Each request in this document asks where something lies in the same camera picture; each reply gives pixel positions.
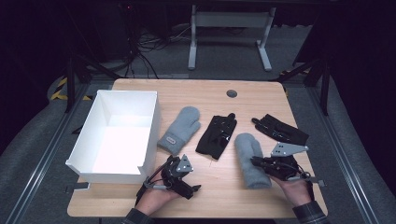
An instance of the gray mitten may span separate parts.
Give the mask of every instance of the gray mitten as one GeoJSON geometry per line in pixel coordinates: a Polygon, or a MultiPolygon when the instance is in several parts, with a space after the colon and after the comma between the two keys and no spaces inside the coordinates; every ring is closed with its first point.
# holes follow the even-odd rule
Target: gray mitten
{"type": "Polygon", "coordinates": [[[193,106],[181,109],[157,145],[176,156],[201,127],[201,123],[198,121],[199,116],[198,109],[193,106]]]}
{"type": "Polygon", "coordinates": [[[253,156],[262,157],[260,143],[250,133],[240,133],[235,138],[235,148],[239,163],[248,189],[268,189],[272,187],[271,180],[264,170],[254,166],[250,159],[253,156]]]}

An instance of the human hand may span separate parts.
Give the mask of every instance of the human hand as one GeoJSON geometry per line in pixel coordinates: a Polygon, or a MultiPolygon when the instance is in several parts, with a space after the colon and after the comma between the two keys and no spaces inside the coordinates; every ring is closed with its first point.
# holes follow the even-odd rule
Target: human hand
{"type": "MultiPolygon", "coordinates": [[[[163,185],[161,172],[156,174],[153,180],[158,180],[156,185],[163,185]]],[[[139,203],[134,207],[140,212],[150,216],[162,208],[166,203],[181,197],[179,194],[172,190],[167,189],[147,189],[140,199],[139,203]]]]}
{"type": "Polygon", "coordinates": [[[286,198],[291,202],[294,207],[312,202],[311,196],[308,191],[308,184],[303,179],[283,181],[270,175],[283,190],[286,198]]]}

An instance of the wooden table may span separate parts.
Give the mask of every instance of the wooden table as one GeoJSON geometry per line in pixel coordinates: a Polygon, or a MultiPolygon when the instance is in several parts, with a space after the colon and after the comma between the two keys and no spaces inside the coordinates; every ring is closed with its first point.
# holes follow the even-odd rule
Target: wooden table
{"type": "MultiPolygon", "coordinates": [[[[157,91],[162,113],[160,137],[184,106],[195,106],[201,113],[201,128],[179,154],[180,157],[186,154],[194,167],[194,171],[183,180],[191,186],[202,187],[191,199],[176,199],[153,214],[153,217],[295,217],[291,204],[275,182],[270,189],[245,188],[233,143],[238,134],[251,133],[260,142],[264,157],[269,157],[276,141],[258,132],[251,119],[261,119],[265,114],[270,114],[296,127],[281,84],[254,81],[118,79],[113,90],[157,91]],[[237,96],[227,96],[228,90],[236,91],[237,96]],[[238,123],[219,160],[196,153],[198,141],[212,117],[228,116],[230,113],[235,113],[238,123]]],[[[163,164],[168,157],[167,152],[158,148],[156,167],[163,164]]],[[[295,154],[294,157],[306,171],[315,175],[306,152],[295,154]]],[[[124,217],[134,207],[135,195],[140,187],[141,185],[91,184],[90,189],[76,190],[73,193],[67,212],[72,217],[124,217]]],[[[320,207],[327,214],[326,205],[316,184],[314,192],[320,207]]]]}

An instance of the white box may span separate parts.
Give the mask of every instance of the white box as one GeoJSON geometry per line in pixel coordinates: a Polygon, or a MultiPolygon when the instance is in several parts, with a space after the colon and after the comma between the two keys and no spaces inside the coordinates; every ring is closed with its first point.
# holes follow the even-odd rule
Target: white box
{"type": "Polygon", "coordinates": [[[90,183],[142,184],[160,123],[156,91],[98,91],[66,165],[90,183]]]}

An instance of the black glove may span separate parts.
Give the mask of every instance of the black glove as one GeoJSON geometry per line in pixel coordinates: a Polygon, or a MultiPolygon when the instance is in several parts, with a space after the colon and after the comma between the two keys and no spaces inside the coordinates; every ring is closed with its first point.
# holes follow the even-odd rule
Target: black glove
{"type": "Polygon", "coordinates": [[[228,117],[214,116],[195,151],[218,160],[230,142],[235,127],[235,114],[231,113],[228,117]]]}
{"type": "Polygon", "coordinates": [[[252,119],[252,121],[256,124],[255,128],[257,130],[279,142],[305,146],[306,140],[309,137],[308,134],[301,130],[296,129],[268,114],[260,120],[252,119]]]}

